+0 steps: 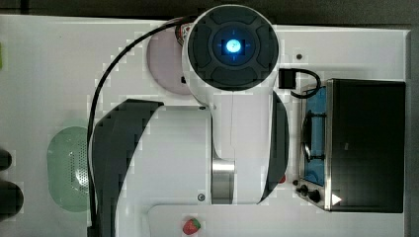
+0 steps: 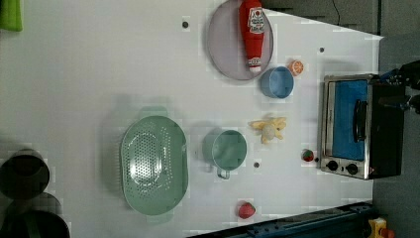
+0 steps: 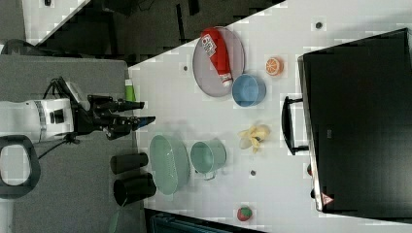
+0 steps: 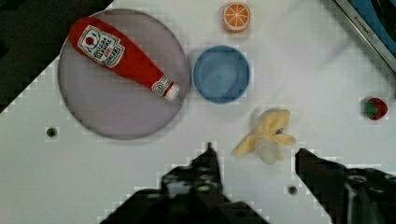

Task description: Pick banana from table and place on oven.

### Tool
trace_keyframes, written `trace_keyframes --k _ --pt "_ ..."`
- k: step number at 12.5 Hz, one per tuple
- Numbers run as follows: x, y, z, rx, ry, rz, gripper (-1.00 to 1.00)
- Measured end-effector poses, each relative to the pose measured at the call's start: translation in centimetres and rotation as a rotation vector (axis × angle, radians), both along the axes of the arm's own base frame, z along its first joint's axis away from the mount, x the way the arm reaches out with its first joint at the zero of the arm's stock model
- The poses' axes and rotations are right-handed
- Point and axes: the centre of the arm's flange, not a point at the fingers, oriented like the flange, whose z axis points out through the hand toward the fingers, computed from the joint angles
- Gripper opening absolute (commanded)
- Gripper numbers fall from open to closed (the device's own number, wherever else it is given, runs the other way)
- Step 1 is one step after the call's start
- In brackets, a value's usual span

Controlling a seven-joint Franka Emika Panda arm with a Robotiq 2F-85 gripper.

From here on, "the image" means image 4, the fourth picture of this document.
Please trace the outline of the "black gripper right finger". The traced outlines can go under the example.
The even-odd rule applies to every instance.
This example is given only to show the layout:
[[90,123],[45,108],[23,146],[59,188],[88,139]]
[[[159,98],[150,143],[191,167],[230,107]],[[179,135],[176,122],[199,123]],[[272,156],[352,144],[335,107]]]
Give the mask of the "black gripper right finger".
[[295,154],[295,172],[332,224],[396,224],[394,175],[374,168],[347,168],[305,148]]

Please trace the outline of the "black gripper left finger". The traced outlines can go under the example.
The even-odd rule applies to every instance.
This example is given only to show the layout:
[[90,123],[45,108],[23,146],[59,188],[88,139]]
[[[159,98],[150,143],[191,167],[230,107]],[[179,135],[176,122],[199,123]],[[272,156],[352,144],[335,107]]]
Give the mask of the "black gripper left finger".
[[219,160],[211,144],[190,164],[161,179],[158,189],[141,189],[101,224],[268,224],[249,205],[223,194]]

